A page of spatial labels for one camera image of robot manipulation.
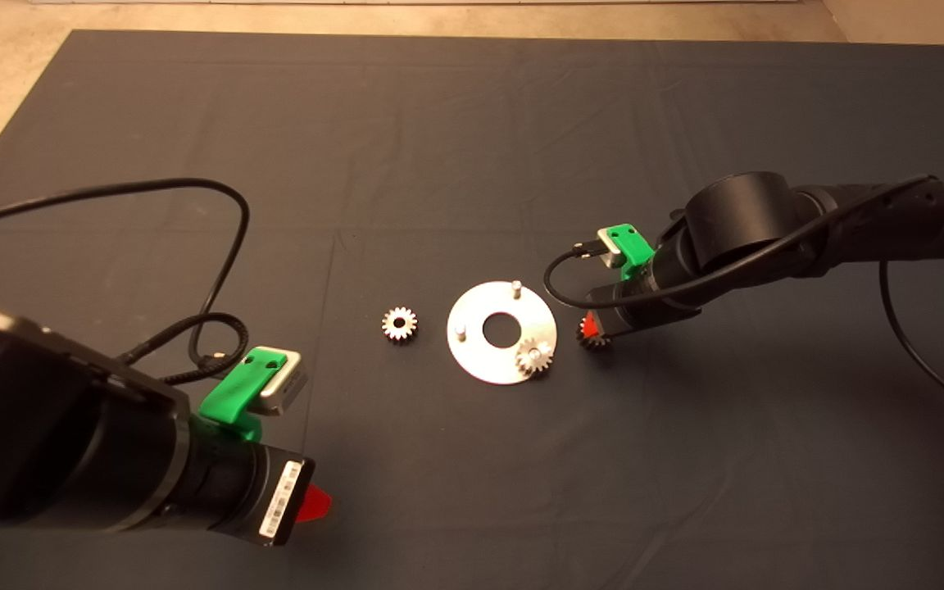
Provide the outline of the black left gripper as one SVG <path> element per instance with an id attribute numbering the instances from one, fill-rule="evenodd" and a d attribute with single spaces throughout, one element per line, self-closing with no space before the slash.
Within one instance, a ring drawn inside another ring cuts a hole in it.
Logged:
<path id="1" fill-rule="evenodd" d="M 250 497 L 241 509 L 241 538 L 258 546 L 283 546 L 298 522 L 325 518 L 331 496 L 311 484 L 315 461 L 274 446 L 255 446 Z"/>

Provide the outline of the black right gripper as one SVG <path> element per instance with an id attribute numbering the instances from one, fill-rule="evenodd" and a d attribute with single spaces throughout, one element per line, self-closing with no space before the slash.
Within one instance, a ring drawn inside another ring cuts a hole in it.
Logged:
<path id="1" fill-rule="evenodd" d="M 675 324 L 701 314 L 700 307 L 674 305 L 668 300 L 656 299 L 633 305 L 590 310 L 582 318 L 584 338 L 622 337 L 658 326 Z"/>

